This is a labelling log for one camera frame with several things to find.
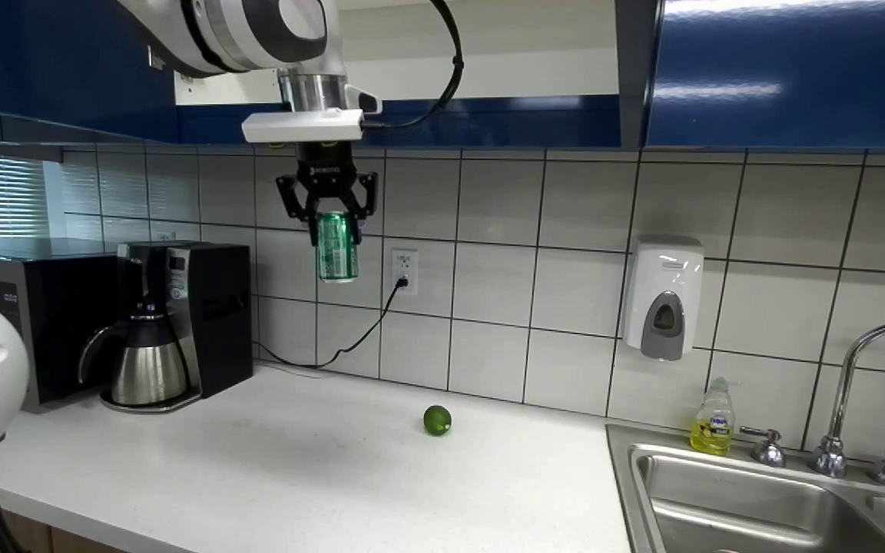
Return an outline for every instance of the cable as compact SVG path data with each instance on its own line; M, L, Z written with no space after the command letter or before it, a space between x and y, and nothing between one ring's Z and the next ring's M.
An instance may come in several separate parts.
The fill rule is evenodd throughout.
M391 296L388 296L388 301L385 301L385 309L380 309L380 314L377 314L377 321L375 321L375 326L371 326L369 333L363 333L349 346L335 350L325 363L295 363L295 360L287 360L287 357L268 350L262 340L251 340L251 345L256 345L258 350L265 350L269 360L282 363L282 366L324 371L324 370L330 370L332 363L339 363L342 357L353 354L366 339L371 339L371 333L375 333L375 330L385 323L385 317L391 314L393 298L396 298L400 290L407 290L407 287L408 287L408 279L396 279L393 290L391 290Z
M363 121L366 130L412 130L412 127L422 127L426 124L431 118L435 118L438 112L445 112L445 104L452 103L452 97L462 90L462 81L465 81L465 40L462 40L462 27L455 24L455 15L452 9L445 5L445 0L434 0L438 19L445 21L445 30L452 37L452 78L444 90L444 97L422 113L422 118L412 118L412 121L404 121L404 124L385 124L385 121Z

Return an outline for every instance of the coffee carafe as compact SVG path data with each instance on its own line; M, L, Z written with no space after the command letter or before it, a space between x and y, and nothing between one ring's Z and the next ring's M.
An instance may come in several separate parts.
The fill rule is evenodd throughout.
M169 317L169 249L153 246L141 259L141 298L128 317L91 335L79 354L76 377L98 363L98 350L117 340L111 391L102 400L117 410L173 410L193 398L190 371Z

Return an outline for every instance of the soap dispenser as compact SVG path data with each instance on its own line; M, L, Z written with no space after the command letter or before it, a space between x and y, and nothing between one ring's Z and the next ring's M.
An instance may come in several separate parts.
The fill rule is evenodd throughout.
M704 249L697 240L642 240L624 296L624 340L652 360L694 345Z

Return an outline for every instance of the kitchen counter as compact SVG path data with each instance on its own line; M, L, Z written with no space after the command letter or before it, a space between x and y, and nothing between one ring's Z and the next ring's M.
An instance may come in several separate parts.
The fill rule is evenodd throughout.
M20 414L0 499L119 549L630 549L603 421L287 370L174 414Z

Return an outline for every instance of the green ball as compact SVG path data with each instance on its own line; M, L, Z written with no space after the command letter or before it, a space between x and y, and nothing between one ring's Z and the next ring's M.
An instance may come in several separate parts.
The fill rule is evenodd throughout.
M425 410L422 423L431 438L445 438L452 426L452 414L445 411L445 405L431 405Z

